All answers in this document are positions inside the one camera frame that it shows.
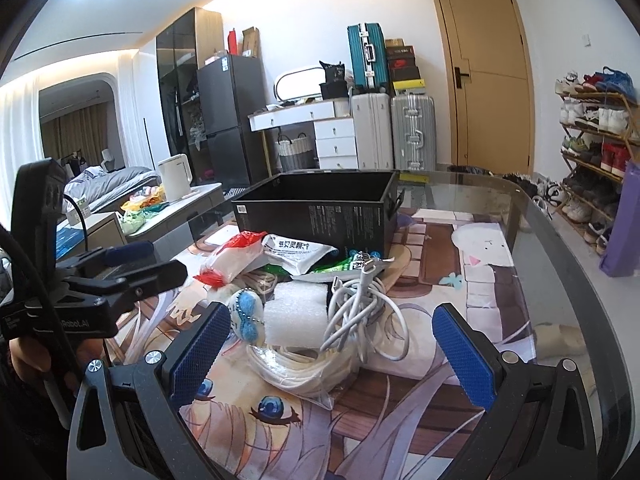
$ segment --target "kettle handle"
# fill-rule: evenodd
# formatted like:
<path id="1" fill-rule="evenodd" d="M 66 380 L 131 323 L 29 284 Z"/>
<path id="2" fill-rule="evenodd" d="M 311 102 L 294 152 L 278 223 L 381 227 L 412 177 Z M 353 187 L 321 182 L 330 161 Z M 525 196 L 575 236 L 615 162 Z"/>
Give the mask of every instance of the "kettle handle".
<path id="1" fill-rule="evenodd" d="M 189 184 L 191 183 L 191 181 L 193 180 L 193 175 L 191 174 L 191 166 L 189 165 L 189 159 L 187 158 L 187 156 L 184 153 L 181 153 L 181 159 L 182 159 L 182 165 L 184 167 L 184 172 L 187 174 L 187 180 L 189 181 Z"/>

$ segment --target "red and white plastic package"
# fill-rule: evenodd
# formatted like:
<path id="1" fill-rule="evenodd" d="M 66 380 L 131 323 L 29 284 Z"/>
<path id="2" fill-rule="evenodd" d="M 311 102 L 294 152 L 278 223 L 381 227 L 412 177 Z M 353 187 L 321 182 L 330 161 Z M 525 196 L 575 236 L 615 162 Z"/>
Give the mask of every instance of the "red and white plastic package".
<path id="1" fill-rule="evenodd" d="M 246 266 L 260 256 L 266 232 L 242 231 L 221 245 L 200 267 L 196 280 L 215 288 L 228 285 Z"/>

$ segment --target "stack of boxes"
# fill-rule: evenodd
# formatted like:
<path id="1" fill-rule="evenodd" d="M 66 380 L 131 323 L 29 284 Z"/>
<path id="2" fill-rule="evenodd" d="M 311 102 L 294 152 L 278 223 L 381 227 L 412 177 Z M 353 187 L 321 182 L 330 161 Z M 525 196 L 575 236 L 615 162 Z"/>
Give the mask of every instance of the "stack of boxes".
<path id="1" fill-rule="evenodd" d="M 389 66 L 389 78 L 397 94 L 411 90 L 412 93 L 424 92 L 424 79 L 415 64 L 414 48 L 405 46 L 402 39 L 386 40 L 386 61 Z"/>

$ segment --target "human hand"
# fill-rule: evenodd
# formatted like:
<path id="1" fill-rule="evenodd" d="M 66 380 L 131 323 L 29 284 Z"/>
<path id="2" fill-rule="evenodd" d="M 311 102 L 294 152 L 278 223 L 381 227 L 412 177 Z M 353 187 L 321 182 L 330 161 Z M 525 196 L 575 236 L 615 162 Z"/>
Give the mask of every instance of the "human hand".
<path id="1" fill-rule="evenodd" d="M 42 375 L 51 370 L 49 350 L 33 337 L 25 336 L 9 341 L 9 353 L 18 377 L 46 396 Z M 85 339 L 76 351 L 76 357 L 82 369 L 93 359 L 99 359 L 101 355 L 102 339 Z M 76 376 L 71 372 L 65 374 L 64 380 L 66 386 L 73 392 L 80 387 Z"/>

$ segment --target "electric kettle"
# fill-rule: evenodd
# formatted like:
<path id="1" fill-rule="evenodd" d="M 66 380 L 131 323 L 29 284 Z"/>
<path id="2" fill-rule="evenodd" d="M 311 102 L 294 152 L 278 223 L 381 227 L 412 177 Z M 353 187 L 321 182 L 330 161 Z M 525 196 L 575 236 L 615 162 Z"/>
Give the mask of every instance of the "electric kettle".
<path id="1" fill-rule="evenodd" d="M 189 160 L 184 153 L 171 156 L 158 162 L 158 170 L 164 185 L 167 202 L 175 202 L 191 192 L 193 180 Z"/>

